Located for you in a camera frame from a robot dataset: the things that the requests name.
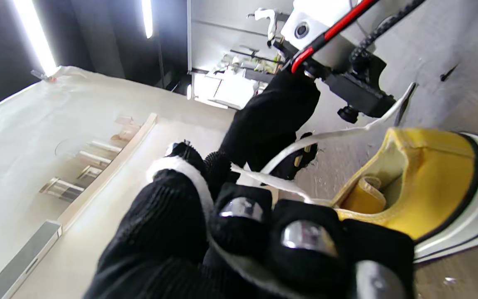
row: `yellow shoe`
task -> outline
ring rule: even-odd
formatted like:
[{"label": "yellow shoe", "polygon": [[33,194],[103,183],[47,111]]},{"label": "yellow shoe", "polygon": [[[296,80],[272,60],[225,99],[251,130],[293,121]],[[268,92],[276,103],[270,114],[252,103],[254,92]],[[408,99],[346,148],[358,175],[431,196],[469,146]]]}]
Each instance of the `yellow shoe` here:
[{"label": "yellow shoe", "polygon": [[334,202],[341,220],[408,234],[415,262],[477,246],[478,136],[391,128]]}]

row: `fluorescent light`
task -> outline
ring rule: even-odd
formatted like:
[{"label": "fluorescent light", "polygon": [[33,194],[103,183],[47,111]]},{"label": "fluorescent light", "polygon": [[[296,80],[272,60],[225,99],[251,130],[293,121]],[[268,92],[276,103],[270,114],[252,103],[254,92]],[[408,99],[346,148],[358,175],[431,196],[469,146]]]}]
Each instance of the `fluorescent light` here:
[{"label": "fluorescent light", "polygon": [[154,32],[152,26],[152,6],[150,0],[141,0],[141,7],[143,8],[143,22],[145,23],[146,37],[150,38]]},{"label": "fluorescent light", "polygon": [[32,43],[32,48],[44,69],[46,76],[51,76],[56,72],[55,59],[51,54],[44,31],[41,28],[40,20],[32,4],[32,0],[14,0],[17,13],[20,15],[21,22],[25,26],[27,36]]},{"label": "fluorescent light", "polygon": [[191,84],[188,85],[188,92],[186,96],[188,97],[188,100],[191,100]]}]

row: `white strap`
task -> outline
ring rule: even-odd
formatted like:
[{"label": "white strap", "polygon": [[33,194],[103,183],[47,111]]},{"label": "white strap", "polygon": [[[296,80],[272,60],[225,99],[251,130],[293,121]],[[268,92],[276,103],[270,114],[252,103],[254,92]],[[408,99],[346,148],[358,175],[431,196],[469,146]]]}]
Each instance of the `white strap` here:
[{"label": "white strap", "polygon": [[414,93],[414,89],[416,87],[417,87],[416,83],[411,83],[407,91],[405,92],[405,94],[395,104],[393,104],[393,106],[387,111],[387,113],[385,113],[385,115],[383,115],[383,117],[381,117],[380,119],[376,119],[375,121],[369,123],[368,125],[365,125],[364,127],[352,127],[350,129],[344,129],[344,130],[333,131],[333,132],[325,132],[325,133],[315,134],[315,135],[303,138],[301,140],[298,140],[297,142],[294,142],[290,146],[287,146],[285,149],[283,149],[283,151],[281,151],[273,159],[271,159],[271,161],[269,161],[267,165],[263,167],[261,172],[249,172],[247,170],[240,168],[237,165],[232,165],[232,172],[238,172],[239,174],[244,174],[245,176],[249,176],[255,180],[258,180],[259,182],[273,186],[277,189],[300,195],[304,199],[304,202],[306,203],[322,201],[323,199],[312,199],[309,195],[307,195],[305,191],[303,191],[300,187],[298,187],[294,182],[276,178],[275,176],[271,176],[269,173],[273,171],[274,168],[276,168],[276,166],[281,161],[283,161],[283,159],[285,159],[288,155],[298,151],[301,148],[304,148],[308,145],[312,145],[332,137],[342,137],[342,136],[362,134],[384,123],[389,118],[391,118],[396,113],[397,110],[400,109],[400,107],[406,100],[408,100],[412,96],[412,94]]},{"label": "white strap", "polygon": [[213,200],[211,199],[211,193],[209,193],[207,182],[204,180],[200,172],[181,157],[165,157],[154,161],[152,165],[150,165],[150,168],[146,171],[148,182],[152,182],[154,180],[154,175],[164,169],[171,169],[180,172],[193,182],[193,185],[199,194],[204,217],[206,221],[209,220],[211,211],[213,210]]}]

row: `black chain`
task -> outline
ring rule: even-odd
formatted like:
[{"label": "black chain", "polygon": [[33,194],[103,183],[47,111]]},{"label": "black chain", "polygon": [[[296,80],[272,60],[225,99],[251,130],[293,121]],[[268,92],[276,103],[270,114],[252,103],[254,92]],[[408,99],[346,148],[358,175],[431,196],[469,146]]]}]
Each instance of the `black chain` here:
[{"label": "black chain", "polygon": [[366,53],[366,49],[373,44],[381,35],[388,31],[388,29],[392,28],[395,24],[401,21],[404,17],[414,11],[420,4],[422,4],[425,0],[414,0],[407,6],[405,6],[402,10],[400,10],[397,14],[392,16],[391,18],[387,19],[385,23],[380,25],[377,29],[375,29],[372,33],[370,33],[359,45],[351,52],[349,56],[349,60],[351,62],[355,61],[355,59],[361,57],[364,53]]}]

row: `white machine housing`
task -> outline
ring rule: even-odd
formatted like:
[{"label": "white machine housing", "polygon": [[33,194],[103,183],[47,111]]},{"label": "white machine housing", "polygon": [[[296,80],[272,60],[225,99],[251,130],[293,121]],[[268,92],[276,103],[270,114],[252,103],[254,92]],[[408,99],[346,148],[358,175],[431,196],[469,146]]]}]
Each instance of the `white machine housing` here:
[{"label": "white machine housing", "polygon": [[[301,50],[344,17],[359,2],[360,0],[294,0],[294,10],[281,29],[281,34],[291,45]],[[380,0],[355,23],[317,51],[313,59],[334,70],[345,69],[355,46],[409,2],[410,0]],[[297,29],[302,25],[307,27],[307,31],[300,35]],[[368,50],[373,52],[375,49],[372,46]]]}]

